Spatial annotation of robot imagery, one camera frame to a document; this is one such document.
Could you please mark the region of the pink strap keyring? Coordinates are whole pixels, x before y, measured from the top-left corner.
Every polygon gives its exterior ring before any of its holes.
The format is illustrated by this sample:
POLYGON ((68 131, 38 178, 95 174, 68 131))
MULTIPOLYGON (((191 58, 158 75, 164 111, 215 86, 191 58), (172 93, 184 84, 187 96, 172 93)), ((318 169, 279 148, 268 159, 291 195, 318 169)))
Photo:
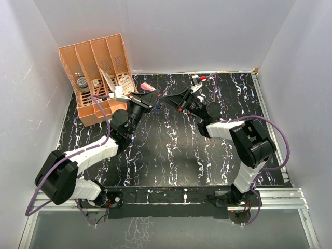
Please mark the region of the pink strap keyring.
POLYGON ((143 90, 147 90, 147 91, 155 91, 156 90, 153 86, 151 86, 150 84, 148 84, 146 82, 141 83, 140 86, 143 90))

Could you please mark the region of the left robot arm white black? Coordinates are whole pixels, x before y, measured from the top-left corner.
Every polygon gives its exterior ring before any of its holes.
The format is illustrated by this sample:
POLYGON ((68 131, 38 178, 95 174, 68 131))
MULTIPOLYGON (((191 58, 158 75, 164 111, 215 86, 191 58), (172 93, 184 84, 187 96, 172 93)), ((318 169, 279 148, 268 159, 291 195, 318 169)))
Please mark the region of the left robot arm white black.
POLYGON ((132 143, 139 121, 152 110, 158 95, 156 89, 126 96, 117 86, 112 96, 116 101, 126 103, 127 109, 116 110, 112 118, 106 120, 107 134, 99 140, 65 153, 52 151, 35 179, 36 190, 42 191, 55 205, 69 199, 85 199, 96 207, 103 206, 107 194, 102 185, 77 176, 96 163, 125 151, 132 143))

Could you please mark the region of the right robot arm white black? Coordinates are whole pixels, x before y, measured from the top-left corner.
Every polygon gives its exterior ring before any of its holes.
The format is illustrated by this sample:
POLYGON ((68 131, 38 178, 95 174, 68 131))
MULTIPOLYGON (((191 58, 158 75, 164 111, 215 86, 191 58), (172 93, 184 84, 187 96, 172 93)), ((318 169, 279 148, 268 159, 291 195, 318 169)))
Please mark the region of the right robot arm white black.
POLYGON ((177 112, 186 110, 201 118, 198 130, 202 136, 233 141, 241 160, 238 174, 228 193, 209 196, 209 199, 225 204, 245 205, 254 194, 255 181, 262 168, 276 151, 275 143, 261 124, 261 121, 270 121, 256 115, 222 121, 220 104, 202 103, 189 88, 184 88, 178 94, 163 96, 160 101, 177 112))

